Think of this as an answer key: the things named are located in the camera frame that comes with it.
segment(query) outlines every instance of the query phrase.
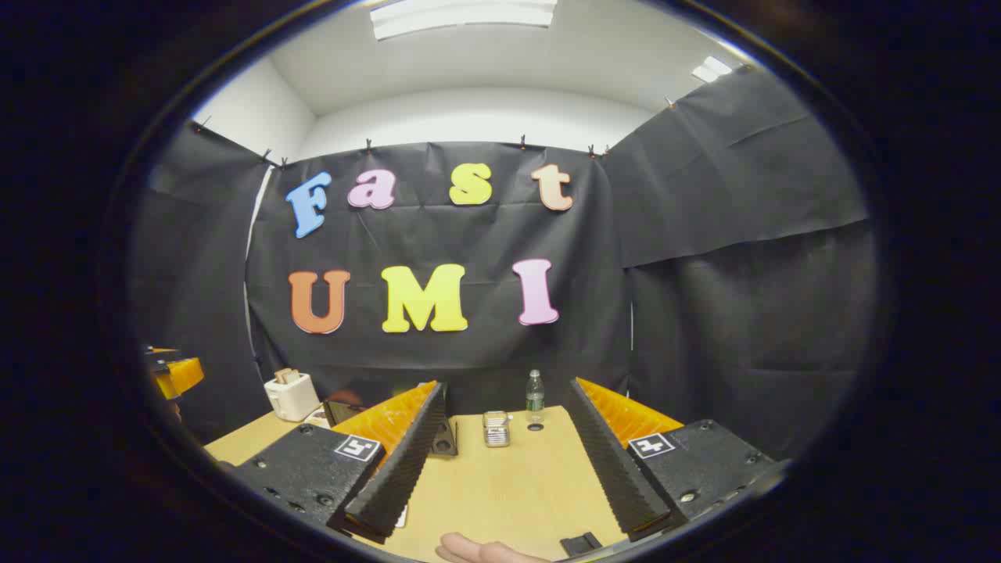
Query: wooden table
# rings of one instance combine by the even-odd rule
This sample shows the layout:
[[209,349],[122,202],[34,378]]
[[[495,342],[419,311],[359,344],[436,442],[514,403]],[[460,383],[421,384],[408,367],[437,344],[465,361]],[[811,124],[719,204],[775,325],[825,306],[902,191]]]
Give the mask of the wooden table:
[[[547,408],[539,432],[528,430],[525,412],[513,414],[507,448],[483,444],[479,415],[451,417],[452,427],[458,427],[458,456],[427,458],[405,526],[384,546],[357,541],[436,562],[443,560],[434,548],[447,532],[502,541],[550,560],[567,558],[563,538],[591,532],[603,545],[625,540],[567,411]],[[205,449],[217,460],[241,464],[296,426],[268,413]]]

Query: black backdrop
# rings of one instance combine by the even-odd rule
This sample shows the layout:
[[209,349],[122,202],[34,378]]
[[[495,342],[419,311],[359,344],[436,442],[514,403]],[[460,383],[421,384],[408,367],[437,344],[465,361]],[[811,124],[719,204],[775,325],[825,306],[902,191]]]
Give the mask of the black backdrop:
[[818,119],[751,67],[602,160],[635,311],[630,390],[800,454],[858,374],[876,305],[862,191]]
[[212,132],[184,127],[145,186],[129,303],[142,342],[197,357],[205,379],[181,398],[202,443],[270,410],[250,352],[244,253],[267,164]]
[[[490,167],[492,195],[481,205],[456,205],[448,195],[452,169],[464,162]],[[531,172],[557,164],[571,176],[566,211],[543,205]],[[395,173],[395,201],[385,209],[352,207],[347,191],[359,173]],[[286,194],[316,174],[326,186],[323,224],[295,237]],[[629,299],[619,265],[612,190],[587,153],[498,143],[417,143],[345,152],[298,162],[271,174],[254,223],[247,260],[247,295],[255,349],[268,373],[294,367],[310,374],[321,396],[355,379],[413,385],[449,383],[452,413],[525,409],[529,371],[539,369],[547,402],[559,403],[574,376],[626,391],[630,353]],[[526,258],[546,258],[552,306],[560,319],[523,326],[522,289],[512,270]],[[465,267],[461,278],[465,331],[413,327],[386,334],[383,268],[409,266],[427,283],[442,263]],[[346,269],[344,320],[328,335],[298,329],[290,315],[288,274],[313,271],[312,305],[327,312],[322,274]]]
[[[490,166],[485,204],[449,200],[449,174],[463,162]],[[546,208],[530,177],[548,163],[571,175],[567,211]],[[267,410],[248,366],[240,287],[263,168],[248,151],[185,130],[154,174],[158,202],[137,231],[139,323],[147,340],[205,362],[206,383],[185,398],[203,440]],[[355,177],[377,168],[396,174],[394,203],[350,206]],[[333,177],[324,223],[296,238],[285,195],[322,171]],[[511,268],[530,257],[553,262],[549,288],[561,315],[553,325],[518,323],[521,285]],[[383,333],[381,270],[407,265],[423,285],[442,263],[466,269],[469,328]],[[551,404],[574,376],[628,387],[683,422],[720,420],[776,457],[802,452],[837,408],[876,299],[870,228],[850,166],[794,96],[749,68],[679,100],[598,158],[417,143],[275,169],[245,265],[265,379],[295,367],[321,396],[356,379],[438,379],[451,384],[452,412],[477,413],[524,408],[528,371],[540,369]],[[309,335],[292,322],[287,276],[328,269],[351,274],[344,322]],[[327,311],[322,280],[313,310]]]

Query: hand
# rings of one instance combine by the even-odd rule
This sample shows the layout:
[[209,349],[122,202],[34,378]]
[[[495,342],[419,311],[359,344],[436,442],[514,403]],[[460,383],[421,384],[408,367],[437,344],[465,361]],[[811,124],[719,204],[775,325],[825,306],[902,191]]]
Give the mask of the hand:
[[519,553],[500,542],[479,544],[455,532],[441,536],[441,545],[434,552],[451,563],[550,563]]

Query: orange object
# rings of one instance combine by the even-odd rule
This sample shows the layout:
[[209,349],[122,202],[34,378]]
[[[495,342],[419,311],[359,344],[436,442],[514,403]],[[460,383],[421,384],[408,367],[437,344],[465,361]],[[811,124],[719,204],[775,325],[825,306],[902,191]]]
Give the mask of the orange object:
[[[147,351],[150,354],[162,352],[176,352],[172,348],[152,348]],[[154,374],[160,392],[165,399],[173,400],[181,396],[182,393],[198,385],[205,378],[201,369],[201,362],[197,358],[188,358],[166,364],[167,371]]]
[[331,269],[323,274],[329,290],[326,317],[316,317],[312,310],[312,288],[317,275],[312,271],[293,271],[288,274],[292,287],[292,321],[295,326],[311,335],[329,335],[340,328],[344,321],[344,285],[351,274],[343,269]]
[[623,448],[629,447],[630,440],[660,432],[671,432],[685,426],[614,391],[581,378],[577,378],[577,381]]
[[420,384],[354,415],[330,430],[375,440],[381,444],[385,448],[385,455],[375,468],[377,472],[399,445],[436,385],[436,381]]

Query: plastic bottle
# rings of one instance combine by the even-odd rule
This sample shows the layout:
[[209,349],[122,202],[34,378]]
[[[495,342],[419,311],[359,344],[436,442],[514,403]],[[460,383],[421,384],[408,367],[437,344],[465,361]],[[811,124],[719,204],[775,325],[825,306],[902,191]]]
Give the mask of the plastic bottle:
[[531,423],[543,422],[543,408],[546,407],[546,390],[539,370],[529,374],[529,385],[525,391],[526,416]]

